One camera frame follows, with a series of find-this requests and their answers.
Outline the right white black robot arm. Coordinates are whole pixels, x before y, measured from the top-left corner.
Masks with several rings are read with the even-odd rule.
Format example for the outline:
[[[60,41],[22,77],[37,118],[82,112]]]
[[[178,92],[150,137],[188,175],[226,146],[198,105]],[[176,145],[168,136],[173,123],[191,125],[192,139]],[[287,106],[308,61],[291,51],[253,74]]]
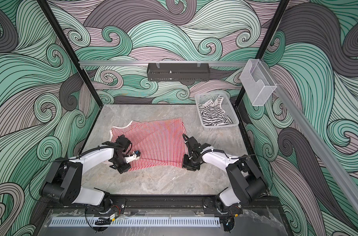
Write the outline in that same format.
[[[249,155],[229,155],[185,134],[183,139],[188,149],[188,154],[184,155],[183,168],[199,171],[202,164],[210,164],[227,174],[231,187],[216,196],[215,204],[218,208],[234,204],[249,205],[268,189],[266,179]]]

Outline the red white striped tank top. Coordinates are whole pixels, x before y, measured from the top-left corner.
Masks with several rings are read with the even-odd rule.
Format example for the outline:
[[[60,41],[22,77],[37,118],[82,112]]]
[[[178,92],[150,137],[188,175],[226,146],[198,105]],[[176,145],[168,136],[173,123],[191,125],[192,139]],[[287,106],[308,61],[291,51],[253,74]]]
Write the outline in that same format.
[[[132,151],[140,151],[140,159],[131,162],[130,171],[155,166],[181,168],[188,153],[183,135],[185,125],[181,118],[151,122],[131,121],[127,126],[110,129],[111,142],[124,135],[131,141]]]

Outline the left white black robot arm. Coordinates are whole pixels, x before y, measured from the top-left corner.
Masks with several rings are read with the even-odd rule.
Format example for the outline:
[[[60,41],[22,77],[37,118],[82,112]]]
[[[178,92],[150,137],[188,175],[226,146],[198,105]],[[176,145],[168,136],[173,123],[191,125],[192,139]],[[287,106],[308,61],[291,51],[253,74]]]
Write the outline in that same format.
[[[132,142],[122,135],[115,142],[104,142],[72,159],[58,158],[53,161],[39,194],[63,206],[109,206],[111,200],[108,193],[82,186],[83,175],[105,161],[111,162],[111,168],[123,174],[131,169],[131,162],[139,160],[140,156],[141,152],[133,152]]]

